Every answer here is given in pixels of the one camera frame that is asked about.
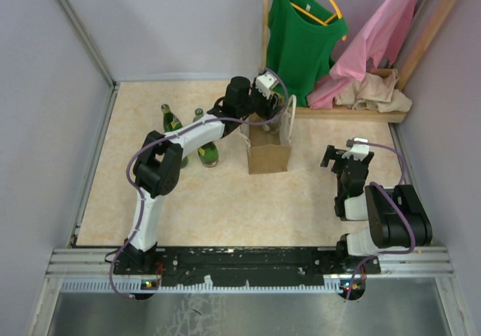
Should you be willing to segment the clear glass bottle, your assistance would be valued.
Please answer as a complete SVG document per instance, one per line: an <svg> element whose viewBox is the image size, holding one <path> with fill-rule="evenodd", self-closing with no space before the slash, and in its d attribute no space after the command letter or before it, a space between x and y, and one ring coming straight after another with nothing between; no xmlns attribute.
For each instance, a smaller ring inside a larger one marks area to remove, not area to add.
<svg viewBox="0 0 481 336"><path fill-rule="evenodd" d="M202 108L195 109L195 115L192 121L194 123L202 123L204 121L204 111Z"/></svg>

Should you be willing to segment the green bottle yellow label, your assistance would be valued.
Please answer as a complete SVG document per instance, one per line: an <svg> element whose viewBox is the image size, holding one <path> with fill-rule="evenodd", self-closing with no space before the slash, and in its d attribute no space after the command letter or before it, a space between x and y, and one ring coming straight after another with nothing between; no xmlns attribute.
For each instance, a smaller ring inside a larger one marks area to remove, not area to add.
<svg viewBox="0 0 481 336"><path fill-rule="evenodd" d="M162 125L165 132L172 132L183 127L180 119L171 111L168 104L162 104L161 111L163 115Z"/></svg>

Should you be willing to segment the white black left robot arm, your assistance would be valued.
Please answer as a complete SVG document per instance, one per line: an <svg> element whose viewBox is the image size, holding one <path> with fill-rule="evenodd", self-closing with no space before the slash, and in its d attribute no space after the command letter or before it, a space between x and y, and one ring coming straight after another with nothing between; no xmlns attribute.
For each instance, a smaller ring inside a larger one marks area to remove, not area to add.
<svg viewBox="0 0 481 336"><path fill-rule="evenodd" d="M256 126L267 126L287 115L293 118L297 99L274 88L283 82L272 70L249 80L233 77L225 95L199 120L161 134L150 132L142 148L133 155L126 169L128 182L135 188L135 220L122 249L132 252L129 263L138 272L152 271L156 264L157 225L165 197L176 187L181 163L191 152L229 136L240 125L251 126L249 118L259 116Z"/></svg>

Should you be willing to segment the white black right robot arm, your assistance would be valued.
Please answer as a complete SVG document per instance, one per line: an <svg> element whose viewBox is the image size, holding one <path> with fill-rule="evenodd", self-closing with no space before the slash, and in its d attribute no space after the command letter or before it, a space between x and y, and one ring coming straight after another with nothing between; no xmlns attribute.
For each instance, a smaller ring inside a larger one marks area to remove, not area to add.
<svg viewBox="0 0 481 336"><path fill-rule="evenodd" d="M355 145L340 150L329 145L321 163L324 168L330 161L334 163L335 215L344 222L368 223L366 228L345 234L337 242L335 261L346 273L362 264L362 256L406 253L428 246L433 238L431 222L413 186L399 184L386 189L377 183L365 183L373 157L369 147Z"/></svg>

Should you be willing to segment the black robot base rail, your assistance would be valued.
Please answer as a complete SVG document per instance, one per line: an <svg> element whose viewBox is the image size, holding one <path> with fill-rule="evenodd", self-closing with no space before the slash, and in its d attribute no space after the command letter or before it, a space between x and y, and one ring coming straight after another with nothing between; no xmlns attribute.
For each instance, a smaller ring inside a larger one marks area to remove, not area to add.
<svg viewBox="0 0 481 336"><path fill-rule="evenodd" d="M324 277L350 274L362 260L341 257L333 247L154 247L127 246L114 263L115 275L154 275L161 285L322 286Z"/></svg>

